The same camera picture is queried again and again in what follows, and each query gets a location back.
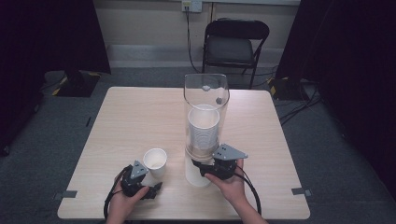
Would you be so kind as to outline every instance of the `wall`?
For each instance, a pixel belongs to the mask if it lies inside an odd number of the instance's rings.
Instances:
[[[180,1],[94,0],[107,45],[166,46],[187,49],[187,19]],[[203,2],[202,13],[190,14],[191,51],[202,49],[205,27],[213,17],[264,21],[270,35],[264,50],[285,47],[298,6]]]

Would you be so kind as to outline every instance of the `human hand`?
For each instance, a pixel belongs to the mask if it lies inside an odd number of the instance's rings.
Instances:
[[[108,209],[108,217],[106,224],[121,224],[134,210],[134,206],[149,191],[149,187],[145,186],[140,189],[133,197],[128,197],[122,193],[120,181],[113,190],[113,197],[110,201]]]
[[[237,167],[235,172],[241,176],[244,175],[241,170],[244,167],[244,160],[239,159],[236,162]],[[218,186],[224,198],[232,205],[237,203],[246,203],[247,197],[245,195],[245,182],[242,178],[233,175],[231,178],[221,180],[215,175],[206,173],[205,177],[208,178],[213,184]]]

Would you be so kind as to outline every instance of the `metal bracket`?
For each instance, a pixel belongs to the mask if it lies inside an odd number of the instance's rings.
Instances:
[[[221,144],[218,149],[213,152],[213,158],[221,161],[231,161],[237,159],[246,159],[248,154],[239,151],[234,147],[230,147],[227,144]]]
[[[141,175],[145,175],[149,172],[149,169],[146,168],[140,161],[134,161],[134,168],[131,172],[131,179],[135,179]]]

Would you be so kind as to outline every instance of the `gray carpet floor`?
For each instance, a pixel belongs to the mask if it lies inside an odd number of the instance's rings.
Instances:
[[[255,78],[254,89],[268,91],[262,83],[271,72],[260,69],[263,76]],[[90,98],[55,97],[51,93],[56,86],[44,89],[39,110],[10,145],[10,155],[0,158],[0,223],[103,223],[59,219],[60,201],[53,196],[66,190],[106,91],[112,86],[183,87],[184,75],[191,73],[195,72],[189,67],[113,68],[112,75],[102,75]],[[62,75],[47,73],[46,85]],[[249,81],[249,76],[237,74],[228,78],[232,88],[244,89]],[[304,86],[309,95],[315,93],[315,84]],[[281,118],[303,103],[274,104]],[[321,101],[282,125],[303,188],[313,193],[306,198],[311,217],[270,223],[396,223],[396,203],[340,127]]]

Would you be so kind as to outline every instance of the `black tape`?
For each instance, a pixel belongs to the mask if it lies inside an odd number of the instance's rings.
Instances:
[[[293,195],[303,194],[306,197],[312,196],[312,192],[310,189],[297,188],[292,189],[291,192],[293,193]]]
[[[56,193],[53,196],[53,200],[61,200],[62,198],[76,198],[77,191],[76,190],[65,190],[62,193]]]

